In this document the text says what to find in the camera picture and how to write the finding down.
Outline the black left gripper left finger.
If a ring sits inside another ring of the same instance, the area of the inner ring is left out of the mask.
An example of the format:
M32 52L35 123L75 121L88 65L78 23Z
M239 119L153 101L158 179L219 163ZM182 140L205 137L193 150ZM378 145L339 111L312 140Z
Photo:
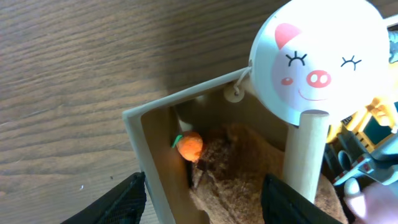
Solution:
M147 201L145 173L135 172L62 224L137 224Z

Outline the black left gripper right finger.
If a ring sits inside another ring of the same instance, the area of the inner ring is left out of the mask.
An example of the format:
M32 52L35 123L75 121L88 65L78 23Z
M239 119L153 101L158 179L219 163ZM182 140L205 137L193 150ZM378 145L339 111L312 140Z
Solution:
M265 224L341 224L273 174L265 176L261 206Z

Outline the brown plush toy with carrot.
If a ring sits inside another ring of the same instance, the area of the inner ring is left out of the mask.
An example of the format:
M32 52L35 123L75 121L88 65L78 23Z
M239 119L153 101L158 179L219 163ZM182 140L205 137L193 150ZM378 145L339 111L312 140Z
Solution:
M281 150L239 123L186 132L173 147L191 163L189 194L211 223L263 223L262 184L266 174L282 176Z

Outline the yellow grey toy truck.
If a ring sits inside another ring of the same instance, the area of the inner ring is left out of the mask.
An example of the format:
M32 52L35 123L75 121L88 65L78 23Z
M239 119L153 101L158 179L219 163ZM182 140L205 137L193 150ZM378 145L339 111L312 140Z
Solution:
M330 127L324 160L335 175L333 185L361 176L383 185L397 182L397 29L389 31L389 42L391 90Z

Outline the wooden pig rattle drum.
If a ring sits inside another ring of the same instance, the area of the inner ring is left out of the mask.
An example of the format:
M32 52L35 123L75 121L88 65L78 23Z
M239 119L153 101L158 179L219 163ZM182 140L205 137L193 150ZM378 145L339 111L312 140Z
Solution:
M250 92L289 125L283 179L313 202L331 124L393 84L386 20L364 0L292 0L259 29L248 66L224 89L233 103Z

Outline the pink pig figurine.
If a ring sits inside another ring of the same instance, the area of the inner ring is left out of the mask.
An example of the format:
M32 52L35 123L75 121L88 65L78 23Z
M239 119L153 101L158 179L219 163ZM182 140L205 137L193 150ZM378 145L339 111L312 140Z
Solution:
M345 202L355 216L355 224L397 224L397 182L375 182L360 190L355 178L344 184Z

